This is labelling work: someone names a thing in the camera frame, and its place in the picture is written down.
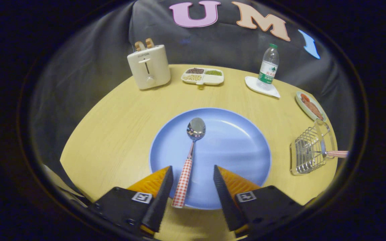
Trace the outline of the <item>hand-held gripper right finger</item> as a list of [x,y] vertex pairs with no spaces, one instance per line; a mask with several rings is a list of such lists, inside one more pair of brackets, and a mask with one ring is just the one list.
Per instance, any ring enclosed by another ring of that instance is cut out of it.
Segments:
[[218,165],[213,167],[213,182],[228,229],[236,235],[271,232],[303,208],[277,187],[260,187]]

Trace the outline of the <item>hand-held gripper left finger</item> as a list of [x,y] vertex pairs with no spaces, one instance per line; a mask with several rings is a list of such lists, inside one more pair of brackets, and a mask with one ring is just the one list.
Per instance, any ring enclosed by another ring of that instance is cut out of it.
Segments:
[[154,236],[159,232],[173,181],[173,168],[167,166],[128,188],[113,187],[87,209],[123,231]]

